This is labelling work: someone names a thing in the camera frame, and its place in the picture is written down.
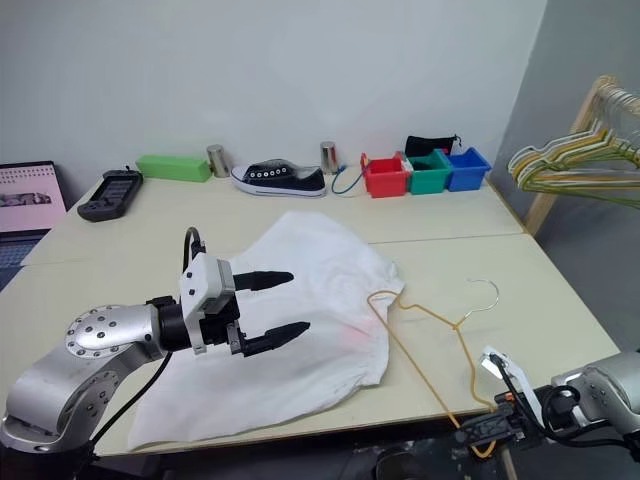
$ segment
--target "green box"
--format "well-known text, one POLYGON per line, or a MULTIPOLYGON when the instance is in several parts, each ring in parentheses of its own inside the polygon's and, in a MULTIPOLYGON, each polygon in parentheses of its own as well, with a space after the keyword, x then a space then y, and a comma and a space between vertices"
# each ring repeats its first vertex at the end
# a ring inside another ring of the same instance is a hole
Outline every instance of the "green box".
POLYGON ((440 193, 444 190, 452 168, 442 150, 434 150, 426 157, 412 157, 408 160, 413 167, 409 179, 409 191, 413 195, 440 193))
POLYGON ((143 155, 136 165, 145 177, 204 182, 211 176, 209 162, 196 157, 143 155))

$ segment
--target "shoe sole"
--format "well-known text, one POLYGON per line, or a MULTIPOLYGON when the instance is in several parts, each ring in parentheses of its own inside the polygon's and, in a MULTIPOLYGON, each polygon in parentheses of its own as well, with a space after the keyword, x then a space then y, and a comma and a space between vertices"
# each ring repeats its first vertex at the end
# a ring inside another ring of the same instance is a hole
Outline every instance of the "shoe sole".
POLYGON ((306 198, 319 198, 324 197, 327 193, 327 188, 322 190, 293 190, 290 188, 273 188, 273 187, 258 187, 255 185, 249 185, 242 180, 231 175, 231 181, 235 187, 243 192, 250 193, 251 195, 262 196, 290 196, 290 197, 306 197, 306 198))

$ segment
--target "teal bin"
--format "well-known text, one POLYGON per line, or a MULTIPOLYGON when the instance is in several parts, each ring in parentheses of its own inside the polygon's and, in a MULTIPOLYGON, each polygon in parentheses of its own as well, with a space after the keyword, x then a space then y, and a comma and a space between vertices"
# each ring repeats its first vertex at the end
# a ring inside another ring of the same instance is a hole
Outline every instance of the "teal bin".
POLYGON ((444 190, 451 175, 451 164, 442 150, 436 149, 426 157, 411 157, 408 160, 413 167, 409 179, 409 191, 413 195, 444 190))

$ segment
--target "white wall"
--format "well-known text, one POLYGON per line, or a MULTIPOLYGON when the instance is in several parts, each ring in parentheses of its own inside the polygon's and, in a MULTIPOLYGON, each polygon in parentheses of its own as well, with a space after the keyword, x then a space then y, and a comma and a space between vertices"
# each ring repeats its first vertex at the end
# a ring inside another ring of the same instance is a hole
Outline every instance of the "white wall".
POLYGON ((493 161, 546 0, 0 0, 0 161, 77 196, 143 153, 348 163, 458 133, 493 161))

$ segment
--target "black pouch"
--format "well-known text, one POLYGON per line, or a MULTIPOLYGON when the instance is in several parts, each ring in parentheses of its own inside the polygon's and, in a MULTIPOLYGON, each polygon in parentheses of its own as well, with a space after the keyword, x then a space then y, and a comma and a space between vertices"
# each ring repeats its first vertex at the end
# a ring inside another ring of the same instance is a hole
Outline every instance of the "black pouch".
POLYGON ((404 147, 404 154, 407 157, 426 157, 430 155, 436 148, 444 151, 447 155, 451 153, 453 148, 453 142, 458 141, 462 146, 460 137, 454 135, 453 137, 444 138, 422 138, 409 135, 407 137, 407 143, 404 147))

